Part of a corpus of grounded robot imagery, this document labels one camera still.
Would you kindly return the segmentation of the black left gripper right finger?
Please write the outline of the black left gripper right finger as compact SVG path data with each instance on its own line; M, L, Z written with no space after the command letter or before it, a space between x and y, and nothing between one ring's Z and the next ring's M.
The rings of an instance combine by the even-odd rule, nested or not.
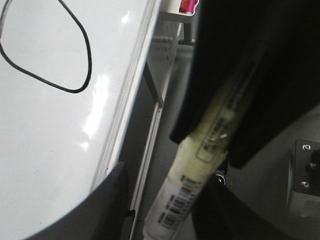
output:
M217 177L211 177L192 207L192 222L198 240L291 240L263 220Z

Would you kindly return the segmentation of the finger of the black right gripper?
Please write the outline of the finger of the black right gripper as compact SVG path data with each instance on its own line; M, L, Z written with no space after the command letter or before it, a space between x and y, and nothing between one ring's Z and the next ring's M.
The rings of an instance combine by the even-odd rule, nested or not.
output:
M170 139L180 143L198 124L227 72L249 47L263 0L203 0L187 89Z
M275 0L265 13L261 83L229 147L238 169L320 103L319 1Z

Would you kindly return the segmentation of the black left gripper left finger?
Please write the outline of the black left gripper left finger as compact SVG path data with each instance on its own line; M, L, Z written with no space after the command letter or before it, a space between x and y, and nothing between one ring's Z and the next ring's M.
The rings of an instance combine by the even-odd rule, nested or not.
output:
M128 210L129 175L118 162L106 179L76 208L29 240L119 240Z

